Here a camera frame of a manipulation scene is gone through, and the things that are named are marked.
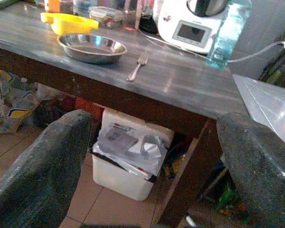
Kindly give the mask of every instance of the wooden table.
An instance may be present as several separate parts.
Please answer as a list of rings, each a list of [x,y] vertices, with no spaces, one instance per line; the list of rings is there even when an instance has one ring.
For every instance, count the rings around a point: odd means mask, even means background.
[[[158,223],[176,227],[221,156],[216,118],[247,113],[231,72],[122,29],[92,31],[126,45],[128,53],[118,63],[81,63],[66,56],[50,26],[40,21],[41,11],[25,2],[0,11],[0,69],[198,138],[158,216]],[[127,82],[146,48],[148,64]]]

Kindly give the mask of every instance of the tiled floor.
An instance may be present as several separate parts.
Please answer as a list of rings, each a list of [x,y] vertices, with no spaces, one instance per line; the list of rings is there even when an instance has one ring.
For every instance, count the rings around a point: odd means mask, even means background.
[[[25,126],[15,134],[0,135],[0,178],[15,159],[38,137],[41,130],[34,126]],[[72,199],[67,217],[60,228],[78,228],[82,223],[88,225],[140,225],[149,228],[159,211],[164,192],[169,183],[160,176],[154,184],[149,197],[142,202],[132,200],[117,192],[103,188],[93,181],[92,156],[86,155],[82,174]],[[218,215],[211,212],[211,205],[201,203],[195,205],[190,214],[203,227],[222,227]]]

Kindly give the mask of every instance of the stainless steel bowl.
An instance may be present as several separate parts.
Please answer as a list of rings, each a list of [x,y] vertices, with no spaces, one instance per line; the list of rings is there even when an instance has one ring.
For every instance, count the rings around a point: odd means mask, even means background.
[[[85,63],[114,63],[127,52],[122,43],[101,36],[68,34],[57,41],[68,56]]]

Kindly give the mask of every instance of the white cable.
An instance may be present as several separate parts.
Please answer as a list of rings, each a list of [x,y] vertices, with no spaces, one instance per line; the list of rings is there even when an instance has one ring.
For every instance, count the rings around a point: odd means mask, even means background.
[[[155,38],[155,37],[148,36],[148,35],[144,34],[143,32],[141,32],[140,30],[138,30],[138,31],[139,31],[140,33],[142,33],[142,34],[145,36],[145,38],[146,38],[148,41],[150,41],[151,43],[153,43],[153,44],[155,44],[155,43],[152,42],[152,41],[149,40],[149,39],[153,39],[153,40],[159,41],[159,42],[161,42],[161,43],[164,43],[164,44],[173,46],[173,47],[175,47],[175,48],[177,48],[177,49],[180,49],[180,50],[189,52],[189,53],[191,53],[191,54],[193,54],[193,55],[195,55],[195,56],[199,56],[199,57],[204,58],[204,59],[207,58],[206,56],[197,54],[197,53],[195,53],[195,52],[193,52],[193,51],[190,51],[190,50],[187,50],[187,49],[185,49],[185,48],[181,48],[181,47],[179,47],[179,46],[177,46],[177,45],[170,44],[170,43],[168,43],[168,42],[166,42],[166,41],[157,39],[157,38]],[[247,60],[247,59],[250,59],[250,58],[259,56],[259,55],[261,55],[262,53],[268,51],[270,48],[272,48],[272,47],[274,47],[274,46],[276,46],[276,45],[279,45],[279,44],[285,44],[285,42],[284,42],[284,41],[277,41],[277,42],[275,42],[275,43],[272,43],[272,44],[268,45],[268,46],[265,47],[264,49],[262,49],[262,50],[260,50],[260,51],[258,51],[258,52],[256,52],[256,53],[254,53],[254,54],[251,54],[251,55],[249,55],[249,56],[246,56],[246,57],[243,57],[243,58],[239,58],[239,59],[229,60],[228,63],[237,63],[237,62],[241,62],[241,61],[244,61],[244,60]]]
[[[243,58],[239,58],[239,59],[233,59],[233,60],[229,60],[228,62],[229,63],[237,63],[237,62],[241,62],[241,61],[244,61],[244,60],[247,60],[249,58],[253,58],[253,57],[256,57],[256,56],[259,56],[261,55],[262,53],[268,51],[270,48],[276,46],[276,45],[279,45],[279,44],[285,44],[284,41],[277,41],[275,43],[272,43],[270,45],[268,45],[267,47],[265,47],[264,49],[252,54],[252,55],[249,55],[249,56],[246,56],[246,57],[243,57]]]

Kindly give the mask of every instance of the water bottle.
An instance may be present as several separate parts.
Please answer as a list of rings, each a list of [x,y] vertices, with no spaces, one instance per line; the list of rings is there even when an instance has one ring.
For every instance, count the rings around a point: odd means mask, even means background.
[[[224,68],[238,42],[252,10],[251,0],[230,0],[216,39],[207,55],[207,64]]]

